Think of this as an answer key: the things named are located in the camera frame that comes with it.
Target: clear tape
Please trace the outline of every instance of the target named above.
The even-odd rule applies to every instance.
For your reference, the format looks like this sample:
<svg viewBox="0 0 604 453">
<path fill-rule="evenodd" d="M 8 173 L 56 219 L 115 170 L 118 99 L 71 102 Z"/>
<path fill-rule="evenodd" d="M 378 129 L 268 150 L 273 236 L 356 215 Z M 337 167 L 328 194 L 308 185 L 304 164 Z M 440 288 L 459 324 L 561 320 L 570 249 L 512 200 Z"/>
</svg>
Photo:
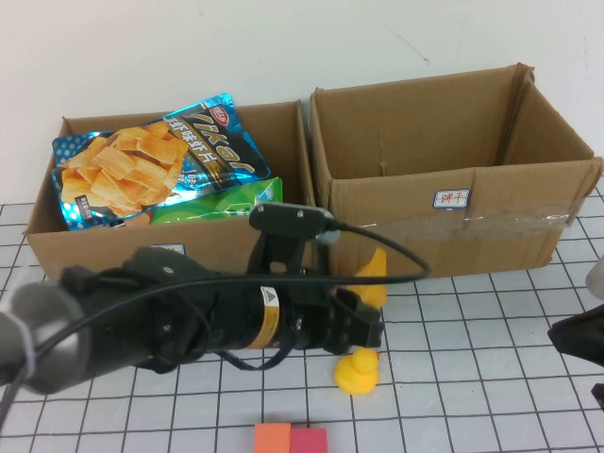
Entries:
<svg viewBox="0 0 604 453">
<path fill-rule="evenodd" d="M 366 223 L 363 227 L 399 241 L 504 240 L 560 231 L 575 219 L 575 210 L 491 212 L 467 215 L 445 211 L 425 217 L 408 217 Z"/>
</svg>

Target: cardboard box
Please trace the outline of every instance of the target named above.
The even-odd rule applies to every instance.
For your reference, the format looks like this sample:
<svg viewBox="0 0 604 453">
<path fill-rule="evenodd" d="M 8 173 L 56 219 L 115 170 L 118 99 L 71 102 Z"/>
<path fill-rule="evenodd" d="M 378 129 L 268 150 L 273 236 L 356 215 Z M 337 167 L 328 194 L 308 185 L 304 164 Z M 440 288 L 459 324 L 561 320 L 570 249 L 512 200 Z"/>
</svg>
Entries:
<svg viewBox="0 0 604 453">
<path fill-rule="evenodd" d="M 272 174 L 283 179 L 284 200 L 314 206 L 300 103 L 241 107 L 237 111 Z M 64 119 L 59 135 L 138 126 L 162 114 Z M 212 270 L 245 270 L 259 237 L 258 231 L 247 223 L 247 217 L 67 231 L 50 176 L 54 167 L 51 159 L 26 232 L 51 278 L 58 278 L 65 267 L 76 264 L 94 271 L 120 266 L 137 248 L 153 244 L 184 248 L 187 256 Z M 311 265 L 312 253 L 307 252 L 305 263 Z"/>
<path fill-rule="evenodd" d="M 433 277 L 548 264 L 602 174 L 522 64 L 317 90 L 310 116 L 319 205 L 405 243 Z M 331 272 L 356 272 L 374 249 L 344 235 Z M 394 253 L 388 264 L 416 270 Z"/>
</svg>

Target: label sticker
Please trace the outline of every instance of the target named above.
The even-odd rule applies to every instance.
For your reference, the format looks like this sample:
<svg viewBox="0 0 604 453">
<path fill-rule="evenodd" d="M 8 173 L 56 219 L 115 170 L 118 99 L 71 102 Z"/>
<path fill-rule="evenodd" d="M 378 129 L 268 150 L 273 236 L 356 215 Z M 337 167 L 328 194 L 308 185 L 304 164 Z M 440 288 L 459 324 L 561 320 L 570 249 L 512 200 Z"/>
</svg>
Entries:
<svg viewBox="0 0 604 453">
<path fill-rule="evenodd" d="M 454 191 L 438 191 L 434 195 L 434 204 L 437 210 L 463 210 L 467 208 L 470 201 L 468 189 L 457 189 Z"/>
<path fill-rule="evenodd" d="M 262 349 L 268 346 L 272 341 L 277 328 L 279 327 L 279 296 L 277 290 L 271 286 L 260 286 L 262 301 L 264 302 L 264 319 L 262 327 L 256 336 L 256 339 L 247 347 L 247 349 Z"/>
<path fill-rule="evenodd" d="M 182 243 L 155 243 L 151 245 L 152 247 L 159 248 L 167 248 L 168 250 L 172 250 L 173 252 L 177 252 L 180 255 L 187 255 L 185 253 L 185 246 Z"/>
</svg>

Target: blue snack bag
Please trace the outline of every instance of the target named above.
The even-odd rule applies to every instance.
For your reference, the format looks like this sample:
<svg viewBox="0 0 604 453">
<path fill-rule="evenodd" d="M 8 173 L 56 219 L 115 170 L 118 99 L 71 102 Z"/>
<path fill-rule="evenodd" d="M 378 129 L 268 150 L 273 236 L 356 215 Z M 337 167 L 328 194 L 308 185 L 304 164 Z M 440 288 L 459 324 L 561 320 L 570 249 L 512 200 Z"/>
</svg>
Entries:
<svg viewBox="0 0 604 453">
<path fill-rule="evenodd" d="M 53 151 L 69 229 L 113 227 L 271 175 L 226 93 L 143 126 L 59 137 Z"/>
</svg>

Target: green snack bag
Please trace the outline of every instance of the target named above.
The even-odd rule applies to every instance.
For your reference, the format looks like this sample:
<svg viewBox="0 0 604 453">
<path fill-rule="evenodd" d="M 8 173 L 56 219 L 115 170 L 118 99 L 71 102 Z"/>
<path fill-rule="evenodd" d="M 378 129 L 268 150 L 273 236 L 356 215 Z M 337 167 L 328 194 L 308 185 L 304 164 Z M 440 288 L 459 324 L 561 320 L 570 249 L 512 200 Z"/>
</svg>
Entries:
<svg viewBox="0 0 604 453">
<path fill-rule="evenodd" d="M 226 219 L 249 215 L 258 203 L 283 201 L 280 177 L 250 182 L 224 192 L 208 195 L 178 205 L 157 208 L 151 224 L 170 224 L 191 220 Z"/>
</svg>

